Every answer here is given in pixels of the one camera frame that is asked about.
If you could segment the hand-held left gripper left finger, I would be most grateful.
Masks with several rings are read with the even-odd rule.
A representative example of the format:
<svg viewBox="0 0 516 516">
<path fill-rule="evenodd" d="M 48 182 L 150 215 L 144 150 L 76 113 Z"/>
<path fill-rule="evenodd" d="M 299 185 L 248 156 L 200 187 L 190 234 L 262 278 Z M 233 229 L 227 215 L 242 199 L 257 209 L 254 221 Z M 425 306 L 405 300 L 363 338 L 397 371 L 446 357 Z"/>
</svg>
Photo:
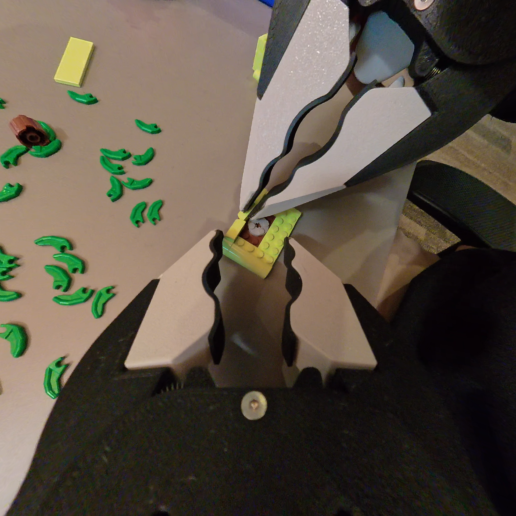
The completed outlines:
<svg viewBox="0 0 516 516">
<path fill-rule="evenodd" d="M 219 364 L 224 326 L 215 288 L 223 233 L 209 232 L 159 278 L 127 355 L 128 370 L 170 367 L 185 378 L 195 366 Z"/>
</svg>

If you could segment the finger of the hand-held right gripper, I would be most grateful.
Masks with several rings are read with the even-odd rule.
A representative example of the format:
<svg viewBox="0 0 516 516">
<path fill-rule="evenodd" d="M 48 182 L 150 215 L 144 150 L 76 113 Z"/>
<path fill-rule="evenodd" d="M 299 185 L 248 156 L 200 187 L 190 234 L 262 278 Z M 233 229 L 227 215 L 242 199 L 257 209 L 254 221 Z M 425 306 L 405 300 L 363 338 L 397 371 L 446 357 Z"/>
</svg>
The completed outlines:
<svg viewBox="0 0 516 516">
<path fill-rule="evenodd" d="M 431 116 L 414 87 L 368 85 L 343 110 L 329 141 L 302 158 L 250 218 L 282 212 L 346 187 L 346 182 Z"/>
<path fill-rule="evenodd" d="M 303 119 L 331 100 L 352 74 L 357 56 L 350 51 L 349 22 L 347 1 L 274 4 L 242 176 L 241 211 L 252 211 L 259 205 L 253 204 L 257 195 L 274 188 L 268 185 L 271 172 L 291 152 Z M 405 167 L 413 172 L 415 161 L 388 164 L 386 171 L 373 165 L 363 177 L 365 167 L 345 188 Z"/>
</svg>

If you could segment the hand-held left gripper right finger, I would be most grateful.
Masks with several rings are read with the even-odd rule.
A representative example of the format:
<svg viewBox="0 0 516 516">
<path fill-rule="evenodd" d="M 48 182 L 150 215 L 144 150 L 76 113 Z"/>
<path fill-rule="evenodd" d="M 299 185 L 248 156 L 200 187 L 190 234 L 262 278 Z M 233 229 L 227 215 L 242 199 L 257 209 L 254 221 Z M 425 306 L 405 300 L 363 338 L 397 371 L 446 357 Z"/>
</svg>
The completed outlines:
<svg viewBox="0 0 516 516">
<path fill-rule="evenodd" d="M 282 330 L 283 375 L 307 367 L 330 376 L 338 368 L 373 369 L 371 346 L 338 276 L 293 238 L 285 240 L 286 289 Z"/>
</svg>

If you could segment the scattered green leaf pieces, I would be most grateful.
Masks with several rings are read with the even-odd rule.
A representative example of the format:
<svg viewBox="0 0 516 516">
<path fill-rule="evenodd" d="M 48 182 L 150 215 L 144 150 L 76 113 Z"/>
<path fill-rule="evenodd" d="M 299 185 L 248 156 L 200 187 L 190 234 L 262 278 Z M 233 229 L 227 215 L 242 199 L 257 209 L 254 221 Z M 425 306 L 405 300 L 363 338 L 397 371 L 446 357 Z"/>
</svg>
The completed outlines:
<svg viewBox="0 0 516 516">
<path fill-rule="evenodd" d="M 1 155 L 1 166 L 8 169 L 10 166 L 17 166 L 20 157 L 29 153 L 33 157 L 47 158 L 57 153 L 61 147 L 62 142 L 57 138 L 54 130 L 45 122 L 38 121 L 50 138 L 50 143 L 46 146 L 34 146 L 28 148 L 24 145 L 15 145 L 7 149 Z M 144 178 L 143 180 L 136 180 L 127 177 L 125 181 L 121 181 L 117 176 L 124 175 L 125 169 L 123 165 L 115 164 L 113 161 L 125 161 L 132 157 L 129 151 L 119 149 L 117 151 L 103 148 L 100 150 L 100 163 L 102 167 L 110 173 L 110 189 L 106 195 L 110 201 L 115 202 L 123 196 L 124 189 L 140 190 L 149 187 L 153 180 L 151 178 Z M 130 221 L 139 228 L 141 224 L 148 219 L 155 225 L 160 218 L 160 210 L 163 206 L 163 201 L 158 199 L 147 206 L 146 202 L 137 203 L 130 214 Z M 51 246 L 57 253 L 54 254 L 54 260 L 63 263 L 66 268 L 59 265 L 45 265 L 45 271 L 53 278 L 53 289 L 60 291 L 61 295 L 53 297 L 53 301 L 60 306 L 76 306 L 78 304 L 86 303 L 92 299 L 91 313 L 94 318 L 98 319 L 103 316 L 105 306 L 111 300 L 115 293 L 113 286 L 106 286 L 95 290 L 88 287 L 81 287 L 73 293 L 67 293 L 72 284 L 72 274 L 83 274 L 86 270 L 85 262 L 78 256 L 72 253 L 72 243 L 64 237 L 55 235 L 44 235 L 37 238 L 34 243 L 38 246 Z M 10 354 L 14 358 L 21 357 L 28 346 L 28 334 L 23 325 L 7 323 L 1 324 L 1 338 L 7 341 L 10 345 Z M 45 370 L 44 376 L 44 390 L 46 394 L 55 399 L 61 390 L 61 376 L 67 368 L 67 364 L 62 363 L 62 358 L 56 359 Z"/>
</svg>

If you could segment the small lime curved brick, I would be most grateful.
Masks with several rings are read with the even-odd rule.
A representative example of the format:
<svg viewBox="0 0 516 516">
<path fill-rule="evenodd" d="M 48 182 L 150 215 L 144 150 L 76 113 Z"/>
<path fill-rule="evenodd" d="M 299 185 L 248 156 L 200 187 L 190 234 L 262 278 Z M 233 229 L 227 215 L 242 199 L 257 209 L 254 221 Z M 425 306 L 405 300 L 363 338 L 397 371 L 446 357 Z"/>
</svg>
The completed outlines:
<svg viewBox="0 0 516 516">
<path fill-rule="evenodd" d="M 240 236 L 246 222 L 237 219 L 235 223 L 228 229 L 223 238 L 223 253 L 226 256 L 241 255 L 242 248 L 245 246 L 245 240 Z"/>
</svg>

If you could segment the person's dark clothing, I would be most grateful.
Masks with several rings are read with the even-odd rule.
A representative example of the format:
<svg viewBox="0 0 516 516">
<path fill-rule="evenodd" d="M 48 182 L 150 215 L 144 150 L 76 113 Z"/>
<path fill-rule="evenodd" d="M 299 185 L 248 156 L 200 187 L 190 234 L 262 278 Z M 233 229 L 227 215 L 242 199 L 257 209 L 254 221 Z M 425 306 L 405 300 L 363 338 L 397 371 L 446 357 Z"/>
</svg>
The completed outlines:
<svg viewBox="0 0 516 516">
<path fill-rule="evenodd" d="M 481 485 L 515 515 L 515 252 L 453 252 L 417 275 L 393 320 L 432 374 Z"/>
</svg>

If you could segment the black office chair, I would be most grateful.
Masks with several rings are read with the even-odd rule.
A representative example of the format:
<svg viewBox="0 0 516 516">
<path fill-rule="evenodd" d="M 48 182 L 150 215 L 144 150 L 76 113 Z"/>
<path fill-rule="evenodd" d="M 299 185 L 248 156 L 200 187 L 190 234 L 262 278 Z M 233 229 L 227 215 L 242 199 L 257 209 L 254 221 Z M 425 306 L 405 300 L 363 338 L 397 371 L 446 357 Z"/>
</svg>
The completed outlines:
<svg viewBox="0 0 516 516">
<path fill-rule="evenodd" d="M 418 162 L 408 199 L 462 244 L 515 251 L 515 205 L 455 167 L 431 160 Z"/>
</svg>

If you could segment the long lime curved brick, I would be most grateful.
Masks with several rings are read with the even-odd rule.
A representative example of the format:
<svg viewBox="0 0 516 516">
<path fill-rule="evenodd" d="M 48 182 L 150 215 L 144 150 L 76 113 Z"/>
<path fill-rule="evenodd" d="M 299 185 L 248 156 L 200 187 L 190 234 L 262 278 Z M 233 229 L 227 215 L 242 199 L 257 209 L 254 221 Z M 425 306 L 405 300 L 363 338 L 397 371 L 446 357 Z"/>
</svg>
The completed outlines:
<svg viewBox="0 0 516 516">
<path fill-rule="evenodd" d="M 230 247 L 230 257 L 262 279 L 271 272 L 275 258 L 248 241 L 237 238 Z"/>
</svg>

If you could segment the brown round brick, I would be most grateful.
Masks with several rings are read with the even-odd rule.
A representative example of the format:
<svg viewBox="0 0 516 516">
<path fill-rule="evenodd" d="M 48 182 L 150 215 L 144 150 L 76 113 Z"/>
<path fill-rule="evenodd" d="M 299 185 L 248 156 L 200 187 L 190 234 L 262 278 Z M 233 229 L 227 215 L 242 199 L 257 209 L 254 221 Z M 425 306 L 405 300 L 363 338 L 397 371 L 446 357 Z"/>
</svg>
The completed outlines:
<svg viewBox="0 0 516 516">
<path fill-rule="evenodd" d="M 9 127 L 20 144 L 28 148 L 46 146 L 51 141 L 42 125 L 24 114 L 11 119 Z"/>
</svg>

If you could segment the lime two-by-four studded plate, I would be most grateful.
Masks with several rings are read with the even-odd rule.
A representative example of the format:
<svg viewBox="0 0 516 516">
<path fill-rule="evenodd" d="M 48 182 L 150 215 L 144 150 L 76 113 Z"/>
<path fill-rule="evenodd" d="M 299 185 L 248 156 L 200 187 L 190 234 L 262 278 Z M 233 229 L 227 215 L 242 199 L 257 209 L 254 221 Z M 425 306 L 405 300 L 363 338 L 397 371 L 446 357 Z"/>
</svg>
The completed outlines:
<svg viewBox="0 0 516 516">
<path fill-rule="evenodd" d="M 274 216 L 274 221 L 270 223 L 259 245 L 259 249 L 264 253 L 263 258 L 268 263 L 273 264 L 276 261 L 283 249 L 285 239 L 291 235 L 301 215 L 297 209 L 288 209 Z"/>
</svg>

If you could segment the grey patterned fabric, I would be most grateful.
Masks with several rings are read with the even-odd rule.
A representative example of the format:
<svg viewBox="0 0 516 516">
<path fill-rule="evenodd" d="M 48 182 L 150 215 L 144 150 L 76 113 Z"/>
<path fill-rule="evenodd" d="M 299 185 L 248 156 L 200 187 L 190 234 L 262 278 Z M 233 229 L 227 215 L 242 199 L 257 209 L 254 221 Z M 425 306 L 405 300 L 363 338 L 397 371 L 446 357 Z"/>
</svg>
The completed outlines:
<svg viewBox="0 0 516 516">
<path fill-rule="evenodd" d="M 405 200 L 398 228 L 424 250 L 435 255 L 460 241 L 455 234 L 408 199 Z"/>
</svg>

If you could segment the large lime brick assembly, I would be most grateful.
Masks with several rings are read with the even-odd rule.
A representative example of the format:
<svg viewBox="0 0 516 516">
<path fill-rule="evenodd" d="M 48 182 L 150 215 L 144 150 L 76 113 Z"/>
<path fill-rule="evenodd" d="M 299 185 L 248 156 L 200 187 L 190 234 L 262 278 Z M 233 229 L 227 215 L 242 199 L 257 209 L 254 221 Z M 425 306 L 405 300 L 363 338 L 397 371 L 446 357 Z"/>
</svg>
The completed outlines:
<svg viewBox="0 0 516 516">
<path fill-rule="evenodd" d="M 268 34 L 261 35 L 256 44 L 255 49 L 255 57 L 253 60 L 252 70 L 253 70 L 253 78 L 258 83 L 261 75 L 261 67 L 263 63 L 266 43 L 267 43 Z"/>
</svg>

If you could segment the large lime smooth tile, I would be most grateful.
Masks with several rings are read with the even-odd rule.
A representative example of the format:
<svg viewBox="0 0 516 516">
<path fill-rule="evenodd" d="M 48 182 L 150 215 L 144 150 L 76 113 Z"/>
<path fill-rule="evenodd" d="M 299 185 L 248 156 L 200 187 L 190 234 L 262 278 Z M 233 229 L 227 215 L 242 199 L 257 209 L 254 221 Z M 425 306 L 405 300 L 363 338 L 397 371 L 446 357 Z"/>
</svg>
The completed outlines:
<svg viewBox="0 0 516 516">
<path fill-rule="evenodd" d="M 67 86 L 81 87 L 93 51 L 93 42 L 70 37 L 54 75 L 54 81 Z"/>
</svg>

